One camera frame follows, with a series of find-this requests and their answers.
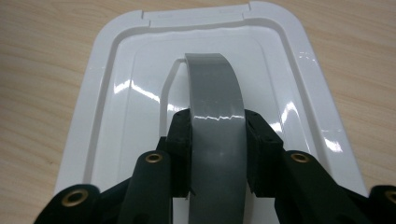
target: gray curved object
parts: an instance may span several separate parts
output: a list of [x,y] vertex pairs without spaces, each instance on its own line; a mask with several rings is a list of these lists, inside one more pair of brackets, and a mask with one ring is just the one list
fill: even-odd
[[247,183],[245,110],[221,54],[186,54],[192,124],[190,224],[241,224]]

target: wooden table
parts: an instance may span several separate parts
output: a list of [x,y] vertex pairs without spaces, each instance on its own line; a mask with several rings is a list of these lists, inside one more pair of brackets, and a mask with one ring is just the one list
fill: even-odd
[[[0,2],[0,223],[32,223],[51,199],[100,29],[127,11],[221,1]],[[303,23],[367,188],[396,185],[396,2],[271,1]]]

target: shiny white surface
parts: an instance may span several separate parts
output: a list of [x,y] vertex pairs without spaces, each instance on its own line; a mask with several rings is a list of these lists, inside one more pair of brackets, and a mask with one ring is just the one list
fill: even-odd
[[[190,105],[186,52],[224,55],[245,108],[262,114],[285,149],[311,153],[338,184],[366,194],[302,25],[261,2],[135,11],[111,21],[93,46],[56,191],[81,182],[105,190],[132,174],[137,157],[166,135],[173,114]],[[175,223],[187,223],[185,205],[176,202]],[[277,223],[272,201],[247,195],[246,223],[268,218]]]

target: wood grain surface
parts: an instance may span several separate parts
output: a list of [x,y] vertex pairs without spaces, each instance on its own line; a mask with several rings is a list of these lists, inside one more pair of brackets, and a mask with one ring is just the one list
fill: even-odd
[[[122,13],[247,1],[0,1],[0,223],[51,199],[100,29]],[[271,1],[304,25],[364,181],[396,185],[396,1]]]

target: white tray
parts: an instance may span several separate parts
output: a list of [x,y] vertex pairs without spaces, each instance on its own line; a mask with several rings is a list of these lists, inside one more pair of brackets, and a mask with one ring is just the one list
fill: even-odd
[[[271,124],[285,149],[311,153],[338,184],[366,195],[303,26],[263,2],[133,11],[107,24],[93,45],[56,192],[79,183],[105,190],[132,175],[137,157],[154,150],[172,116],[189,107],[185,53],[221,53],[236,73],[245,108]],[[174,202],[174,223],[187,223],[189,202]],[[277,223],[274,201],[249,193],[245,220]]]

